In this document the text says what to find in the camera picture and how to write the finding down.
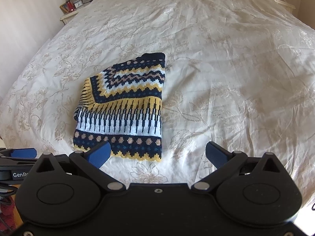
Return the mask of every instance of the bed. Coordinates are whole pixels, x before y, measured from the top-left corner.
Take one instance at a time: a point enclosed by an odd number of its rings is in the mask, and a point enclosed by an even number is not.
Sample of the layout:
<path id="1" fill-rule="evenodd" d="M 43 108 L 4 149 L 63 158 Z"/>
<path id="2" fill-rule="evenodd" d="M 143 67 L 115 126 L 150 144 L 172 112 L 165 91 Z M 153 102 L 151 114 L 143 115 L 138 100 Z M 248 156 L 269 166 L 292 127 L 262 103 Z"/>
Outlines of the bed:
<path id="1" fill-rule="evenodd" d="M 205 145 L 274 152 L 315 201 L 315 32 L 273 0 L 94 0 L 26 66 L 0 108 L 8 148 L 70 154 L 85 79 L 144 53 L 166 55 L 162 161 L 111 157 L 129 185 L 214 171 Z"/>

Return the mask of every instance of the yellow knit stripe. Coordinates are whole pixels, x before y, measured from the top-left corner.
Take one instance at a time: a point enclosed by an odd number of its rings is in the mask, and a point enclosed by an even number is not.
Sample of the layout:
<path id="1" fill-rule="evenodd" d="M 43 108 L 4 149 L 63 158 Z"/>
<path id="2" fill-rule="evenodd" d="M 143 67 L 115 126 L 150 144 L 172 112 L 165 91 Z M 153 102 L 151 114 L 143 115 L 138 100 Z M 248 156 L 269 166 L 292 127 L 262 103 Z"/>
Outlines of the yellow knit stripe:
<path id="1" fill-rule="evenodd" d="M 84 86 L 83 86 L 79 105 L 84 104 L 84 106 L 88 106 L 94 103 L 95 103 L 95 100 L 94 100 L 94 96 L 92 92 L 91 80 L 90 78 L 88 78 L 84 81 Z"/>
<path id="2" fill-rule="evenodd" d="M 74 150 L 87 152 L 87 151 L 91 150 L 91 148 L 88 147 L 88 149 L 84 149 L 84 147 L 78 147 L 77 145 L 74 145 Z"/>
<path id="3" fill-rule="evenodd" d="M 154 88 L 156 88 L 158 91 L 162 91 L 162 88 L 160 86 L 160 84 L 158 83 L 152 83 L 148 80 L 148 82 L 146 82 L 145 84 L 142 85 L 138 85 L 138 86 L 124 86 L 121 88 L 117 88 L 116 90 L 106 90 L 105 88 L 103 88 L 103 83 L 101 81 L 101 77 L 98 75 L 97 76 L 97 86 L 98 86 L 98 91 L 100 91 L 100 96 L 102 97 L 106 97 L 108 98 L 110 95 L 115 95 L 115 94 L 121 94 L 124 91 L 125 92 L 129 92 L 131 90 L 133 91 L 137 91 L 137 90 L 142 90 L 144 91 L 146 88 L 149 88 L 150 90 L 153 90 Z"/>
<path id="4" fill-rule="evenodd" d="M 87 150 L 84 149 L 83 147 L 78 147 L 77 145 L 74 145 L 75 150 L 81 150 L 83 152 L 87 152 L 90 150 L 90 148 L 88 148 Z M 136 152 L 134 155 L 131 155 L 130 152 L 127 152 L 125 155 L 122 154 L 121 151 L 118 151 L 117 154 L 114 154 L 113 151 L 111 151 L 111 156 L 115 156 L 115 157 L 121 157 L 121 158 L 129 158 L 129 159 L 133 159 L 133 160 L 148 160 L 148 161 L 161 161 L 161 157 L 158 154 L 155 154 L 152 158 L 149 157 L 148 153 L 145 153 L 142 157 L 140 157 L 139 153 Z"/>
<path id="5" fill-rule="evenodd" d="M 155 104 L 156 109 L 154 111 L 154 114 L 158 114 L 162 106 L 162 100 L 153 96 L 145 98 L 122 98 L 103 104 L 94 103 L 85 107 L 89 111 L 96 113 L 107 114 L 108 112 L 110 112 L 110 114 L 117 114 L 119 112 L 119 108 L 121 108 L 121 112 L 123 109 L 126 109 L 127 112 L 129 112 L 129 109 L 131 109 L 131 114 L 138 114 L 140 113 L 140 110 L 143 106 L 144 111 L 142 111 L 141 113 L 146 113 L 147 108 L 149 108 L 148 113 L 153 114 L 153 108 Z"/>
<path id="6" fill-rule="evenodd" d="M 118 74 L 124 74 L 124 75 L 128 75 L 128 74 L 139 74 L 139 73 L 143 73 L 143 72 L 147 72 L 147 71 L 157 71 L 157 70 L 164 70 L 162 68 L 162 66 L 160 64 L 156 65 L 156 66 L 153 66 L 153 67 L 148 67 L 146 66 L 145 68 L 132 68 L 131 70 L 130 69 L 125 69 L 125 70 L 120 70 L 116 73 L 116 75 Z"/>

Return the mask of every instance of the blue gripper pad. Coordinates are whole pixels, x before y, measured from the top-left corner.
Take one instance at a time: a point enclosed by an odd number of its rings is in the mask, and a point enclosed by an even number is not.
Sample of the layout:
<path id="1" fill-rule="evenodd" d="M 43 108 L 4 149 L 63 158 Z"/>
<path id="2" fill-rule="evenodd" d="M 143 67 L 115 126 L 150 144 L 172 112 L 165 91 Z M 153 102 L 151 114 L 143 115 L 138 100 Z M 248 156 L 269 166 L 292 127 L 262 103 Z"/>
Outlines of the blue gripper pad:
<path id="1" fill-rule="evenodd" d="M 111 145 L 103 142 L 85 153 L 86 160 L 97 168 L 100 168 L 111 156 Z"/>
<path id="2" fill-rule="evenodd" d="M 11 152 L 12 158 L 34 159 L 36 158 L 36 155 L 37 155 L 37 151 L 35 148 L 14 149 Z"/>
<path id="3" fill-rule="evenodd" d="M 216 143 L 209 142 L 206 145 L 206 157 L 218 169 L 232 159 L 233 154 Z"/>

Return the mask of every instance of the folded sweater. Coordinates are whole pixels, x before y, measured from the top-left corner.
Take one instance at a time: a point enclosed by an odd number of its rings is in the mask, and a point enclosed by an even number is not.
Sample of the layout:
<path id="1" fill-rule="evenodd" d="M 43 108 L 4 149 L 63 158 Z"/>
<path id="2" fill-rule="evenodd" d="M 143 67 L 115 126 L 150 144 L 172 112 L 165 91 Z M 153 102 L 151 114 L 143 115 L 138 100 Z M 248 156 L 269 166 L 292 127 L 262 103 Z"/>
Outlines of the folded sweater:
<path id="1" fill-rule="evenodd" d="M 86 79 L 74 114 L 75 148 L 108 141 L 112 156 L 160 161 L 164 67 L 163 53 L 145 53 Z"/>

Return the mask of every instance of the picture frame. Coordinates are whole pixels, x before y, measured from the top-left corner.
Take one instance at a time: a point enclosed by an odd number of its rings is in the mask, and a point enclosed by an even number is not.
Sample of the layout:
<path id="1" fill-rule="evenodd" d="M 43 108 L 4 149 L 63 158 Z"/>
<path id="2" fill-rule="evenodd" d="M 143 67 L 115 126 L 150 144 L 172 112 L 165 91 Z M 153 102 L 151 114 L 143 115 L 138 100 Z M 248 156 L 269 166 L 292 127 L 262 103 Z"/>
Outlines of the picture frame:
<path id="1" fill-rule="evenodd" d="M 59 7 L 61 8 L 61 10 L 62 10 L 64 13 L 69 13 L 69 12 L 70 12 L 66 3 L 63 3 L 63 4 L 60 5 Z"/>

